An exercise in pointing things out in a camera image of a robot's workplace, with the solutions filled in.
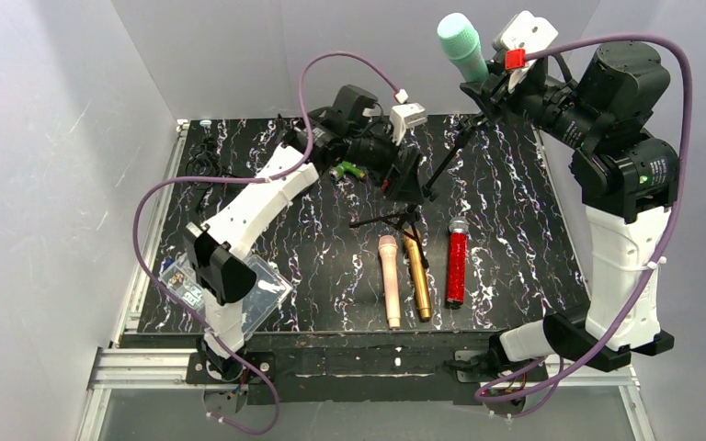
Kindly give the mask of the black tall tripod stand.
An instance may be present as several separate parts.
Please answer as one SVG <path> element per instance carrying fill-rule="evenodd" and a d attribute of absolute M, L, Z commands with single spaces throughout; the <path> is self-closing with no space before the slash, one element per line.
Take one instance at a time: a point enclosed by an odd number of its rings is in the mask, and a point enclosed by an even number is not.
<path fill-rule="evenodd" d="M 461 151 L 462 148 L 466 147 L 474 134 L 479 131 L 484 125 L 486 125 L 488 122 L 475 122 L 473 118 L 476 116 L 474 115 L 467 115 L 464 117 L 461 117 L 458 123 L 455 126 L 456 130 L 456 135 L 453 140 L 452 147 L 446 154 L 446 156 L 442 159 L 439 165 L 437 165 L 434 169 L 433 174 L 430 176 L 430 178 L 426 182 L 421 182 L 419 178 L 419 166 L 418 166 L 418 179 L 419 182 L 422 186 L 422 190 L 424 193 L 424 202 L 422 204 L 407 204 L 405 203 L 405 207 L 401 210 L 397 210 L 391 213 L 388 213 L 386 215 L 381 215 L 377 216 L 374 218 L 366 219 L 366 220 L 351 220 L 348 223 L 348 227 L 350 229 L 357 229 L 359 227 L 362 227 L 364 225 L 369 225 L 373 223 L 383 223 L 385 225 L 388 225 L 389 227 L 393 228 L 394 230 L 398 231 L 401 233 L 404 237 L 404 230 L 406 228 L 412 228 L 414 231 L 417 231 L 416 224 L 420 220 L 421 217 L 421 207 L 426 203 L 426 202 L 434 202 L 438 198 L 438 191 L 434 188 L 435 184 L 437 183 L 438 179 L 440 178 L 441 174 L 446 171 L 448 166 L 450 165 L 450 162 L 457 156 L 457 154 Z M 421 244 L 419 245 L 419 249 L 421 250 L 423 254 L 423 265 L 425 269 L 429 268 L 429 262 L 426 257 L 426 253 L 424 252 L 422 241 Z"/>

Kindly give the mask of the pink microphone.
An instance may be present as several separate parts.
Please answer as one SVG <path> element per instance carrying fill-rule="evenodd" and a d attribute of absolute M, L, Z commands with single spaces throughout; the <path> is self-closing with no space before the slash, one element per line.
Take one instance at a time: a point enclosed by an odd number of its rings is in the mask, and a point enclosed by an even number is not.
<path fill-rule="evenodd" d="M 397 244 L 391 235 L 383 235 L 379 240 L 379 256 L 383 278 L 386 319 L 390 330 L 401 327 L 401 309 L 397 273 Z"/>

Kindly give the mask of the red glitter microphone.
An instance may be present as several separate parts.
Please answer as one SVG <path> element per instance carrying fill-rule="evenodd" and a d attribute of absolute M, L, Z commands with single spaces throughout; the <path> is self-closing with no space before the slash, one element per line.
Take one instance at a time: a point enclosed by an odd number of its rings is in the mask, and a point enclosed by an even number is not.
<path fill-rule="evenodd" d="M 456 217 L 450 221 L 445 296 L 446 305 L 450 309 L 459 309 L 465 299 L 468 234 L 469 222 L 464 217 Z"/>

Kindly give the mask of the teal microphone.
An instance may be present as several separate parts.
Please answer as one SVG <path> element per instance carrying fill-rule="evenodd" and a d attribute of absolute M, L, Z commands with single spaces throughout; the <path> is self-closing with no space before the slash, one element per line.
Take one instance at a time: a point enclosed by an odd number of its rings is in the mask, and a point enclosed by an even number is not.
<path fill-rule="evenodd" d="M 489 72 L 480 37 L 469 18 L 458 12 L 446 15 L 438 23 L 437 35 L 444 55 L 466 82 L 486 79 Z"/>

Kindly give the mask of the gold microphone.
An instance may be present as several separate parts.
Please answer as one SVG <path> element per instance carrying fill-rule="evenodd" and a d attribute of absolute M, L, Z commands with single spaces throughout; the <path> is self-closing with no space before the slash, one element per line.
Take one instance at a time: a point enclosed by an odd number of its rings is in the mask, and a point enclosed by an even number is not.
<path fill-rule="evenodd" d="M 412 228 L 404 230 L 404 249 L 407 252 L 411 277 L 415 287 L 416 306 L 419 320 L 428 322 L 432 316 L 431 301 L 427 286 L 427 274 L 423 265 L 423 254 L 419 249 L 419 234 Z"/>

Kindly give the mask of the black tripod shock mount stand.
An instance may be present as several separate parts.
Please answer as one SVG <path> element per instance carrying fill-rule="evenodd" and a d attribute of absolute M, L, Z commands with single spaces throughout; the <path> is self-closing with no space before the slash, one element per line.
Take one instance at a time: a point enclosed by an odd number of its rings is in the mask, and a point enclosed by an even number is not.
<path fill-rule="evenodd" d="M 211 136 L 205 136 L 198 145 L 198 150 L 186 164 L 185 175 L 219 176 L 222 169 L 216 152 L 217 142 Z M 197 192 L 194 210 L 197 214 L 201 214 L 206 204 L 205 198 L 213 184 L 195 183 L 194 186 Z"/>

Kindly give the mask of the black round base clip stand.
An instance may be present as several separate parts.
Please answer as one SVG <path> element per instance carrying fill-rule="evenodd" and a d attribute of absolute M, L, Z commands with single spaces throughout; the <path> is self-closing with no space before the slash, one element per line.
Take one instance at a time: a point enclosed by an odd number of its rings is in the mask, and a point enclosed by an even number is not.
<path fill-rule="evenodd" d="M 278 139 L 280 143 L 289 143 L 293 132 L 293 119 L 283 117 L 278 114 L 275 118 L 276 129 L 278 130 Z"/>

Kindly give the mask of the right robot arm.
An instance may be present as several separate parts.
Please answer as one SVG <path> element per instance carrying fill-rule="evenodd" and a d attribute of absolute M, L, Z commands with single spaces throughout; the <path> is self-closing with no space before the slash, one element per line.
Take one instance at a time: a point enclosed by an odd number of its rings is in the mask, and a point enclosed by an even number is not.
<path fill-rule="evenodd" d="M 645 123 L 670 83 L 659 53 L 635 40 L 599 45 L 579 80 L 549 75 L 538 60 L 509 87 L 512 72 L 498 55 L 482 82 L 461 84 L 485 121 L 507 117 L 569 147 L 592 232 L 590 301 L 492 336 L 480 368 L 501 372 L 557 355 L 603 372 L 632 354 L 657 356 L 675 339 L 657 318 L 659 242 L 677 207 L 681 165 Z"/>

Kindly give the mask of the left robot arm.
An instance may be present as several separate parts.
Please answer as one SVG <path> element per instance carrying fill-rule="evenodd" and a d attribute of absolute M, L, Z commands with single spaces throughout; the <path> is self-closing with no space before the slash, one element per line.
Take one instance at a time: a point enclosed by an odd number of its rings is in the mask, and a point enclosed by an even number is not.
<path fill-rule="evenodd" d="M 254 243 L 273 220 L 323 173 L 342 162 L 363 168 L 388 199 L 404 203 L 398 225 L 414 217 L 429 196 L 418 180 L 420 152 L 404 145 L 408 130 L 426 123 L 425 108 L 395 95 L 383 130 L 371 115 L 372 93 L 344 85 L 335 101 L 304 114 L 286 130 L 266 165 L 221 212 L 183 232 L 187 258 L 204 294 L 206 331 L 198 350 L 224 377 L 244 367 L 244 300 L 258 285 L 247 260 Z"/>

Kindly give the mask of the clear plastic screw box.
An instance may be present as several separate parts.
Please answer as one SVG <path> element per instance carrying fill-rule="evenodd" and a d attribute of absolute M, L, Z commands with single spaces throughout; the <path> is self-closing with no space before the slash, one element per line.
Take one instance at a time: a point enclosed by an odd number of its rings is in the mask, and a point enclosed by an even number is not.
<path fill-rule="evenodd" d="M 275 311 L 294 290 L 293 285 L 282 276 L 276 266 L 256 254 L 251 254 L 245 263 L 256 274 L 256 284 L 243 298 L 244 339 L 251 338 L 253 332 Z M 162 268 L 160 280 L 185 304 L 200 314 L 206 315 L 203 301 L 204 289 L 197 283 L 186 253 L 177 259 L 170 259 Z"/>

